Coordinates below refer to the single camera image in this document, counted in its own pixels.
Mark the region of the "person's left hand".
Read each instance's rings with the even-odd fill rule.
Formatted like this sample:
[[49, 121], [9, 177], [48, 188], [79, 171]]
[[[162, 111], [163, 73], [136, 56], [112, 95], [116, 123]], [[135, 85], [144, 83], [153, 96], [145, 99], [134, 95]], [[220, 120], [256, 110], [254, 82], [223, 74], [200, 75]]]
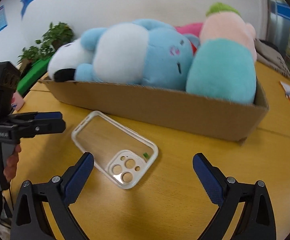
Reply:
[[10, 182], [16, 176], [20, 152], [21, 146], [17, 145], [13, 154], [7, 159], [7, 166], [4, 169], [4, 176], [8, 182]]

